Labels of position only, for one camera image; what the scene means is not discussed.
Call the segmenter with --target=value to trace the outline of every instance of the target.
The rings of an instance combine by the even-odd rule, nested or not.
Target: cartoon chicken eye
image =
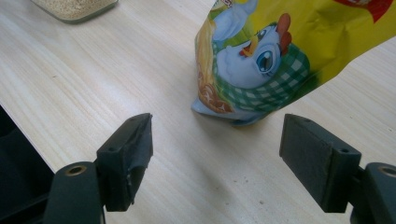
[[[261,30],[260,32],[257,33],[257,37],[259,38],[259,40],[261,40],[265,34],[267,33],[266,30]]]
[[[263,52],[256,61],[256,64],[259,66],[259,70],[262,73],[271,71],[273,63],[273,52],[270,50]]]

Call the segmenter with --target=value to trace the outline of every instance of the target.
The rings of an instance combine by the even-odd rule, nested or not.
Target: cartoon chicken
[[[232,4],[205,21],[195,39],[199,90],[193,110],[247,125],[289,102],[308,77],[309,61],[291,44],[289,14],[248,41],[225,44],[241,32],[257,4]]]

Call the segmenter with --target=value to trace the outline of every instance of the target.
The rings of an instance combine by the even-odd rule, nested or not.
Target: black mount
[[[396,167],[359,167],[361,153],[314,121],[285,116],[280,157],[326,213],[354,207],[352,224],[396,223]]]
[[[97,150],[95,162],[59,170],[51,185],[44,224],[106,223],[106,210],[126,211],[153,154],[151,115],[127,119]]]

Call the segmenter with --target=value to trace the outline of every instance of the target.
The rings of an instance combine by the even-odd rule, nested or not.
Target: snack bag
[[[199,113],[247,125],[396,35],[393,0],[218,0],[195,38]]]

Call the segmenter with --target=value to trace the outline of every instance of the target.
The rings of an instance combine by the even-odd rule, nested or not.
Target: rice
[[[56,18],[64,21],[79,20],[104,9],[118,0],[32,0]]]

